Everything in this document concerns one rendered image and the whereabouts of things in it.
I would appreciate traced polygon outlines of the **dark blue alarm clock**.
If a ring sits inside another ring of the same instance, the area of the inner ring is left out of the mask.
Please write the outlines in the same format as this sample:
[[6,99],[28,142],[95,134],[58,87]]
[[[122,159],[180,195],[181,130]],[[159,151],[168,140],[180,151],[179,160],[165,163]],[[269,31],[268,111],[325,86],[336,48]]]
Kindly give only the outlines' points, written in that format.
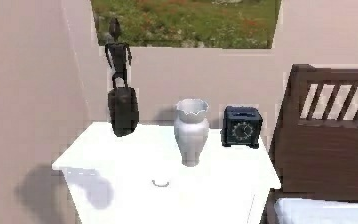
[[254,107],[227,106],[223,113],[222,145],[246,145],[257,149],[262,122],[262,116]]

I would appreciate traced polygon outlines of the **dark wooden bed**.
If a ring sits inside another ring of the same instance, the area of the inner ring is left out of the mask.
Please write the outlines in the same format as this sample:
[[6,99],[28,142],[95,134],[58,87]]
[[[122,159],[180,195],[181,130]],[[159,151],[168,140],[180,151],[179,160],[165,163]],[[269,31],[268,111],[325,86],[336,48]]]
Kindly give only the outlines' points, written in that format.
[[358,69],[294,65],[269,154],[261,224],[358,224]]

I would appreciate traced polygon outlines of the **white ceramic vase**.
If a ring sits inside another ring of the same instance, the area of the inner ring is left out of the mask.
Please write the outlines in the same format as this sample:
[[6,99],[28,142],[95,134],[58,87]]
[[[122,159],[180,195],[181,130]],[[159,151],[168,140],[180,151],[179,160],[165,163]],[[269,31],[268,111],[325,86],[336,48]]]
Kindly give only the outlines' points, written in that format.
[[201,99],[183,99],[176,105],[174,136],[182,164],[197,166],[209,133],[208,104]]

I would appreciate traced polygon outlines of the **black figure statue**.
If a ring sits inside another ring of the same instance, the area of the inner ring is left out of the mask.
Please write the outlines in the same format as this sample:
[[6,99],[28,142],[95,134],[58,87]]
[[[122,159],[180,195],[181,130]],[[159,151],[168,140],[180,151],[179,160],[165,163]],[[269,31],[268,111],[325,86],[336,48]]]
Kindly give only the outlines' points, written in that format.
[[132,53],[128,43],[118,41],[121,26],[116,17],[109,22],[109,34],[112,39],[105,44],[105,56],[113,74],[112,89],[108,93],[108,109],[114,134],[123,137],[133,133],[139,122],[136,91],[127,81]]

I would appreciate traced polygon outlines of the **white nightstand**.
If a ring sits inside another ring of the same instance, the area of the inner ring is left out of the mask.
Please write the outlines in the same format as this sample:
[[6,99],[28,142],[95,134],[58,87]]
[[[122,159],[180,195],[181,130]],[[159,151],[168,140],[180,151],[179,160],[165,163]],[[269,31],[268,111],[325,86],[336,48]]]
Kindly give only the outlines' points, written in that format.
[[264,147],[225,148],[212,129],[195,167],[182,163],[170,126],[118,138],[92,123],[53,163],[82,224],[259,224],[280,180]]

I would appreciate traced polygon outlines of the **window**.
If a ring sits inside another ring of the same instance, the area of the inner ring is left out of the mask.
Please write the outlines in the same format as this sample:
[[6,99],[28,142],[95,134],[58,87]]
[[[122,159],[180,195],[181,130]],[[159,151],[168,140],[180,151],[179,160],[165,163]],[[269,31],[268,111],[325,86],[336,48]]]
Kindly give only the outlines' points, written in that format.
[[269,49],[282,0],[90,0],[101,45],[108,25],[134,47]]

